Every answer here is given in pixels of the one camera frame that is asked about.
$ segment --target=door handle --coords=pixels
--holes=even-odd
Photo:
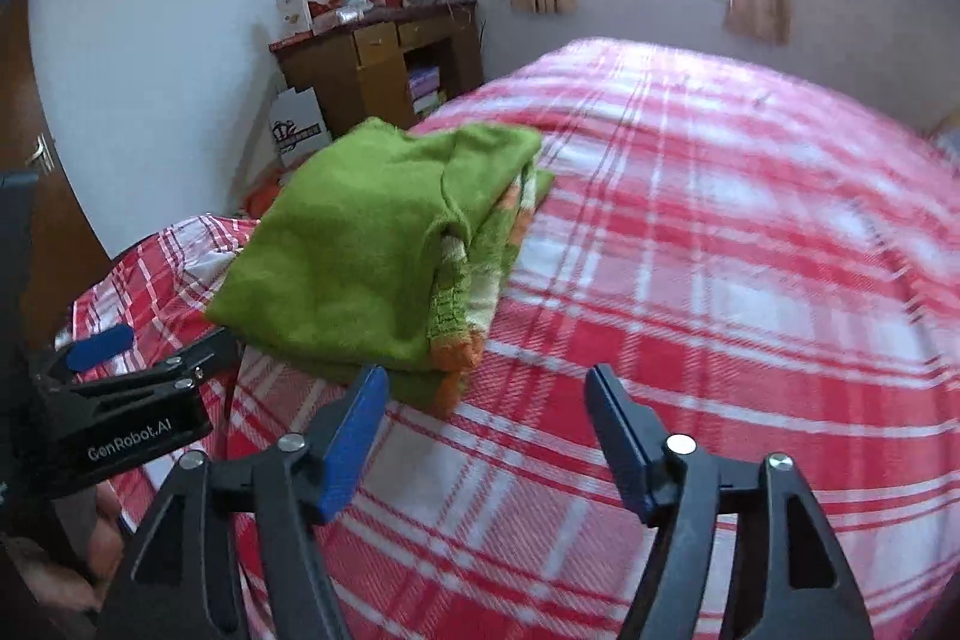
[[[54,159],[50,154],[50,148],[47,146],[45,135],[40,134],[37,137],[37,149],[34,150],[30,158],[24,162],[23,166],[26,167],[26,169],[38,170],[40,176],[49,175],[49,173],[54,170]]]

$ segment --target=person's hand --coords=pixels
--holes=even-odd
[[[22,537],[5,539],[7,552],[37,603],[47,608],[83,612],[102,608],[110,581],[123,558],[123,537],[117,528],[120,501],[109,483],[97,486],[97,521],[86,546],[86,565],[97,579],[89,584],[79,573],[51,562],[37,543]]]

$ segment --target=black clamp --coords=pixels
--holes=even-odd
[[[98,640],[248,640],[232,524],[241,512],[256,521],[277,637],[349,640],[310,527],[352,499],[388,394],[387,373],[368,367],[303,434],[237,461],[181,456],[114,578]]]
[[[721,640],[867,640],[870,617],[827,516],[785,453],[760,463],[712,456],[669,434],[597,365],[587,411],[624,506],[656,528],[623,640],[693,637],[717,515],[736,513]]]
[[[13,443],[35,496],[76,493],[210,433],[200,386],[240,365],[236,336],[215,329],[150,369],[74,381],[132,344],[130,327],[114,327],[65,345],[32,376],[35,393],[14,420]]]

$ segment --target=blue gripper pad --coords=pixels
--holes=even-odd
[[[71,372],[88,372],[132,347],[133,328],[126,323],[119,323],[105,332],[95,333],[75,343],[66,355],[66,366]]]
[[[380,366],[374,367],[326,450],[323,488],[317,503],[320,523],[330,523],[353,498],[360,482],[360,471],[387,408],[389,394],[387,372]]]
[[[614,379],[613,383],[618,384],[618,381]],[[616,396],[620,397],[619,400],[596,368],[587,372],[584,402],[600,440],[600,448],[613,473],[613,482],[620,492],[623,506],[647,523],[654,510],[647,474],[650,461],[632,432],[626,410],[623,410],[623,405],[635,403],[627,399],[622,386],[618,390],[620,394]]]

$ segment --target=wooden desk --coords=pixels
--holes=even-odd
[[[360,23],[271,49],[289,87],[314,89],[334,137],[370,116],[414,125],[408,68],[440,67],[448,98],[484,81],[475,1],[374,9]]]

